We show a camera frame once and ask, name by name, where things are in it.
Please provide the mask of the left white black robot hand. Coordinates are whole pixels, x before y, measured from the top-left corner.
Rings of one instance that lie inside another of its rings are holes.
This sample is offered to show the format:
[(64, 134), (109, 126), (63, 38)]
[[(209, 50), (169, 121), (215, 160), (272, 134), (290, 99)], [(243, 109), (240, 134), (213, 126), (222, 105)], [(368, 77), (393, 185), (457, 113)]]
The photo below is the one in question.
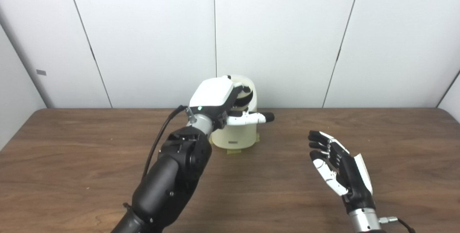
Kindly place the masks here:
[(248, 105), (254, 99), (254, 90), (242, 83), (234, 82), (231, 76), (204, 80), (194, 92), (186, 109), (189, 124), (199, 119), (210, 125), (210, 131), (225, 126), (271, 123), (275, 120), (271, 112), (238, 111), (236, 108)]

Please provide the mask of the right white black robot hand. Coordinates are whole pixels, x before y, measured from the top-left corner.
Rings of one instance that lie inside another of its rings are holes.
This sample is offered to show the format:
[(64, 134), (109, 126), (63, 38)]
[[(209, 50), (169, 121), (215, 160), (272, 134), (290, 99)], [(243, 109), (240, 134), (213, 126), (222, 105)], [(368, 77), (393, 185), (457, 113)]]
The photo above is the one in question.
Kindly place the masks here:
[(308, 135), (309, 156), (326, 184), (342, 197), (347, 213), (358, 209), (375, 209), (370, 176), (359, 153), (355, 156), (333, 136), (311, 130)]

